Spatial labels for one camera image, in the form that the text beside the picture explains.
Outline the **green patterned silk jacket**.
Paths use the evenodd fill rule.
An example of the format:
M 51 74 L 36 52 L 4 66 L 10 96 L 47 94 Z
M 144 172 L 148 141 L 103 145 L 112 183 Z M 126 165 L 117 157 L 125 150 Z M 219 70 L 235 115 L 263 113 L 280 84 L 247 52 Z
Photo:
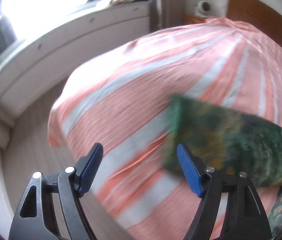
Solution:
M 163 166 L 181 175 L 177 145 L 227 174 L 245 172 L 256 187 L 279 188 L 269 214 L 274 239 L 282 239 L 282 127 L 259 116 L 197 101 L 170 99 Z

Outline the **white window bench cabinet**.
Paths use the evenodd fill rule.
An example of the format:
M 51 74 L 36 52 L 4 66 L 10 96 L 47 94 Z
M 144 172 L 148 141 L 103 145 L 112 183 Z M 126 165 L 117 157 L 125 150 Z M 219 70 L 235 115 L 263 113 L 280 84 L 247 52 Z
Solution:
M 19 117 L 84 62 L 150 32 L 150 2 L 80 14 L 31 43 L 0 66 L 0 106 Z

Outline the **pink striped bed sheet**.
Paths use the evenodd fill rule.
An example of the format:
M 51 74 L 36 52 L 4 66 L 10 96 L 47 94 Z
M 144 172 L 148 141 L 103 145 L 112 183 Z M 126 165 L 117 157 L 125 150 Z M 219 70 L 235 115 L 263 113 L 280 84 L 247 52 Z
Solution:
M 160 30 L 78 67 L 54 103 L 52 146 L 104 156 L 92 191 L 133 239 L 182 239 L 200 203 L 176 155 L 245 172 L 282 239 L 282 48 L 226 18 Z

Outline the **wooden nightstand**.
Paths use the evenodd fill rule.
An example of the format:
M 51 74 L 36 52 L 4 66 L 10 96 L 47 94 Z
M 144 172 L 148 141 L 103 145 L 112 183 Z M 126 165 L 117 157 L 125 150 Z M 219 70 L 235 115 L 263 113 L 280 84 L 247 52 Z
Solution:
M 205 23 L 206 19 L 202 18 L 200 16 L 196 16 L 193 14 L 185 14 L 184 15 L 184 25 L 189 25 L 189 24 L 202 24 Z

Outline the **brown wooden headboard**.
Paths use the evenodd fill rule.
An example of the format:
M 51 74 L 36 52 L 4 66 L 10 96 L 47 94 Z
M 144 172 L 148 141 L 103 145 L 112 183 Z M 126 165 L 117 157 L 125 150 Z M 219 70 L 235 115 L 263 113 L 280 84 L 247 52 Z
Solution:
M 265 3 L 259 0 L 229 0 L 226 17 L 252 24 L 282 47 L 282 15 Z

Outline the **white round fan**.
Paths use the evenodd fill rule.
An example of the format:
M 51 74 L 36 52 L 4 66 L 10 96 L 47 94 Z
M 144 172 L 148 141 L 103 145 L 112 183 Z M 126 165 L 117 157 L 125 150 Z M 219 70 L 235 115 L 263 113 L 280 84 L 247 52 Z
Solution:
M 195 6 L 195 15 L 207 18 L 211 12 L 211 5 L 207 1 L 199 1 Z

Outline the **beige curtain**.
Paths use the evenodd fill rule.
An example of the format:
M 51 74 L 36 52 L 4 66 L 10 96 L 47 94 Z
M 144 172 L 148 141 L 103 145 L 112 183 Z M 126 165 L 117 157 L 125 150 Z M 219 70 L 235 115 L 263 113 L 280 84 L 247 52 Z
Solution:
M 158 31 L 183 23 L 186 0 L 150 0 L 150 29 Z

